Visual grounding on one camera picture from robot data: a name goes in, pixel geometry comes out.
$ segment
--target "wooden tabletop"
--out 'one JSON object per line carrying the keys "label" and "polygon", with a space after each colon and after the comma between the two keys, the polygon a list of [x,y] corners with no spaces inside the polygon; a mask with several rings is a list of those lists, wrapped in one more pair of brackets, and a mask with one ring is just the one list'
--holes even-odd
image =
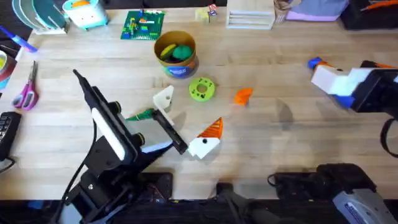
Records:
{"label": "wooden tabletop", "polygon": [[[17,164],[0,175],[0,199],[55,199],[86,156],[93,134],[77,69],[108,101],[118,100],[128,117],[152,106],[152,96],[174,85],[170,116],[190,142],[223,117],[220,146],[203,160],[171,149],[148,171],[174,173],[174,198],[207,198],[219,180],[232,181],[246,197],[275,198],[266,178],[275,171],[314,170],[328,162],[361,166],[385,198],[398,198],[398,160],[382,150],[385,114],[339,108],[310,82],[307,61],[323,57],[349,69],[363,60],[398,65],[398,32],[343,30],[339,23],[286,22],[272,30],[227,30],[225,8],[218,22],[195,22],[195,9],[166,9],[163,33],[185,30],[197,43],[195,77],[211,78],[215,96],[190,98],[192,78],[168,77],[154,41],[120,40],[128,10],[108,11],[111,22],[88,32],[72,25],[67,35],[35,35],[36,54],[24,52],[0,99],[1,111],[22,90],[32,61],[39,63],[39,102],[23,118],[12,149]],[[233,103],[240,88],[254,88],[247,106]],[[395,148],[398,129],[391,130]]]}

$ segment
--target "green ball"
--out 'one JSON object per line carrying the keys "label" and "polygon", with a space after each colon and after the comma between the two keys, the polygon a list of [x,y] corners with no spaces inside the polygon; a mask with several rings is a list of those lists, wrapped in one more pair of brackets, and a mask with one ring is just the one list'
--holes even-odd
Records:
{"label": "green ball", "polygon": [[186,60],[192,55],[192,50],[190,47],[186,45],[179,45],[178,47],[174,48],[173,51],[173,57],[180,59],[180,60]]}

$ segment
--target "black remote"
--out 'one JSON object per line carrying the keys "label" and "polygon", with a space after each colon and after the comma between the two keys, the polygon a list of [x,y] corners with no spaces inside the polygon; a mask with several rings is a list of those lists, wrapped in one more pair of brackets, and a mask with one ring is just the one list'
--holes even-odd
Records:
{"label": "black remote", "polygon": [[9,157],[21,117],[15,112],[4,112],[0,115],[0,161]]}

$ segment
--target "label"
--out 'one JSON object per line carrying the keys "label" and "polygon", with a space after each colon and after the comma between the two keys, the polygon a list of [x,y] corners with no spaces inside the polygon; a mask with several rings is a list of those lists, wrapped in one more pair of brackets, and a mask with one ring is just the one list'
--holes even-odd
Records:
{"label": "label", "polygon": [[166,70],[176,78],[185,78],[195,69],[195,59],[187,66],[168,66]]}

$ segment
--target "pink scissors handle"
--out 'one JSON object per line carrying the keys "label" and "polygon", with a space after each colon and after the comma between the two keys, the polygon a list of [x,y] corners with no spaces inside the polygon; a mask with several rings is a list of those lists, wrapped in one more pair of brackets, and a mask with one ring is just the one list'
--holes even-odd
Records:
{"label": "pink scissors handle", "polygon": [[29,82],[27,86],[27,92],[25,94],[24,102],[22,104],[22,109],[24,110],[32,109],[39,99],[39,96],[35,92],[33,82]]}
{"label": "pink scissors handle", "polygon": [[28,90],[28,84],[25,85],[25,87],[21,91],[21,93],[19,95],[17,95],[17,97],[15,97],[15,99],[12,101],[12,105],[14,105],[15,108],[22,107],[24,100],[25,100],[27,90]]}

